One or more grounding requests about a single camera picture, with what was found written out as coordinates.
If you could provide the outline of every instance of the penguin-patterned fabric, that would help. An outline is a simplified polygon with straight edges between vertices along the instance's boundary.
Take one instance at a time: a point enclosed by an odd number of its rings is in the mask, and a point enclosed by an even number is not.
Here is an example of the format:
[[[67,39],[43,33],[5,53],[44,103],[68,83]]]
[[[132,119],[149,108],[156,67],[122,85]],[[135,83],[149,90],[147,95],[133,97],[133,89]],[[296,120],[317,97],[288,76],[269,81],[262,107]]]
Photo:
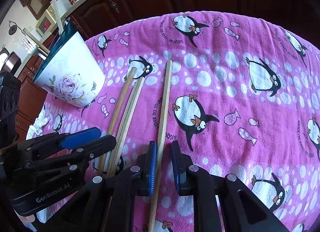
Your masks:
[[[139,20],[86,44],[106,76],[104,87],[83,109],[48,95],[44,133],[97,126],[105,135],[127,74],[136,67],[132,85],[140,77],[145,84],[118,171],[157,139],[166,62],[173,61],[156,232],[193,231],[193,199],[178,197],[174,188],[173,140],[211,174],[237,175],[290,231],[311,227],[320,213],[317,47],[264,20],[219,12]],[[96,175],[97,160],[87,179]],[[136,198],[136,231],[148,231],[149,208],[150,198]]]

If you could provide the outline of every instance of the silver screw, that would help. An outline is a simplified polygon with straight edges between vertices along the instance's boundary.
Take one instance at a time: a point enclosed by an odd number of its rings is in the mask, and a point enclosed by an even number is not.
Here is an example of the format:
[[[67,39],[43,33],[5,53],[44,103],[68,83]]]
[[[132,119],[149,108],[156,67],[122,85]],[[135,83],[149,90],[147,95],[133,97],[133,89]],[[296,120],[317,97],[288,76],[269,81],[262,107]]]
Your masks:
[[[78,168],[78,166],[76,166],[76,165],[71,165],[70,167],[69,167],[69,170],[76,170]]]
[[[236,181],[237,180],[237,176],[234,174],[228,174],[227,179],[229,181]]]
[[[102,178],[100,176],[96,176],[92,179],[92,182],[93,183],[100,183],[100,182],[102,182]]]
[[[198,166],[196,166],[196,165],[190,165],[190,166],[189,166],[189,170],[190,170],[190,171],[194,171],[194,172],[196,172],[196,171],[198,171],[198,170],[199,170],[199,167],[198,167]]]
[[[131,170],[132,172],[138,172],[138,171],[140,170],[140,167],[137,166],[137,165],[134,165],[134,166],[132,166],[132,167],[130,168],[130,170]]]

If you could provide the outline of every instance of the wooden chopstick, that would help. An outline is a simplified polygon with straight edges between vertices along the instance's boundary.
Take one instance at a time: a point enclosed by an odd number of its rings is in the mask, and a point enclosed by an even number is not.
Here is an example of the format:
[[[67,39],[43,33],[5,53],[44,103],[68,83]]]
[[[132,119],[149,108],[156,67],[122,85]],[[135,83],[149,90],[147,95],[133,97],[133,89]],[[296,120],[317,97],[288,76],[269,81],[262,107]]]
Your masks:
[[[117,145],[116,147],[113,149],[115,151],[114,153],[114,157],[110,158],[109,166],[111,166],[110,171],[107,172],[107,176],[108,177],[113,177],[116,174],[116,168],[122,153],[122,149],[125,143],[125,139],[127,137],[127,133],[129,130],[129,126],[132,120],[132,116],[134,113],[134,110],[136,108],[137,105],[137,101],[138,98],[140,96],[141,93],[141,89],[143,87],[143,83],[144,83],[144,77],[140,77],[139,80],[136,82],[134,89],[131,92],[127,107],[126,107],[126,114],[123,115],[120,127],[122,126],[122,128],[118,130],[118,135],[117,135]]]
[[[53,6],[54,14],[56,15],[56,20],[59,28],[59,35],[61,35],[63,32],[63,26],[60,18],[60,13],[58,10],[57,0],[52,0],[52,6]]]
[[[155,186],[153,189],[153,194],[151,196],[148,232],[153,232],[154,226],[155,226],[155,220],[156,220],[156,211],[157,211],[157,204],[158,204],[160,178],[161,178],[161,162],[162,162],[162,155],[163,155],[163,148],[164,148],[165,130],[167,127],[167,119],[168,119],[171,73],[172,73],[172,61],[169,60],[167,62],[167,69],[165,71],[163,99],[162,99],[159,132],[158,132],[158,140],[157,140],[158,151],[157,151],[157,161],[156,161],[156,177],[155,177],[156,180],[155,180]]]
[[[124,102],[125,96],[127,95],[129,86],[130,86],[130,84],[132,82],[132,79],[133,79],[136,71],[137,71],[137,68],[135,68],[135,67],[131,68],[130,73],[129,73],[128,77],[127,77],[127,80],[125,81],[125,83],[123,85],[123,88],[122,88],[121,93],[120,93],[120,97],[117,99],[116,108],[115,108],[115,111],[113,112],[112,119],[111,119],[111,122],[110,122],[110,125],[109,125],[109,128],[108,128],[108,134],[113,135],[113,132],[114,132],[115,127],[116,127],[116,122],[118,121],[120,110],[122,108],[122,104]],[[106,162],[106,158],[107,158],[107,154],[106,153],[101,155],[100,158],[99,158],[98,174],[100,176],[102,176],[102,174],[103,174],[103,168],[104,168],[104,165],[105,165],[105,162]]]
[[[34,35],[32,35],[26,28],[23,28],[22,30],[34,43],[36,43],[39,48],[41,48],[44,52],[49,54],[50,50],[47,49],[39,40],[37,40]]]

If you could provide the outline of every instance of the white tissue paper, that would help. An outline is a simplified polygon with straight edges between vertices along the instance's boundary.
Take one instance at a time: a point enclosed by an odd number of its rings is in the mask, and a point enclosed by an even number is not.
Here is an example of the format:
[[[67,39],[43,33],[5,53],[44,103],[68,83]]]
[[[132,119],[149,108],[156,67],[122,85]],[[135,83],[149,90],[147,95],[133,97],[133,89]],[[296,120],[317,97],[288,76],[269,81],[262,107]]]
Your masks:
[[[29,126],[26,140],[32,139],[34,134],[41,135],[43,133],[42,126],[49,122],[49,117],[44,117],[44,115],[45,107],[43,106],[38,118],[35,120],[35,123]]]

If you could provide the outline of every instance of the metal fork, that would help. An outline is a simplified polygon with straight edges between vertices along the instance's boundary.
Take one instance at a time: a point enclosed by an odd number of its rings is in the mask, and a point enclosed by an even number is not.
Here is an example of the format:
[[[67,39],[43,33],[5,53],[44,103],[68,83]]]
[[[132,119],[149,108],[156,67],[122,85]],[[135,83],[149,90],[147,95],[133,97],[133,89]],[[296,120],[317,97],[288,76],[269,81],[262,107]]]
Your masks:
[[[38,55],[43,60],[46,60],[48,54],[41,50],[28,36],[23,37],[20,41],[23,48],[28,52],[30,55]]]

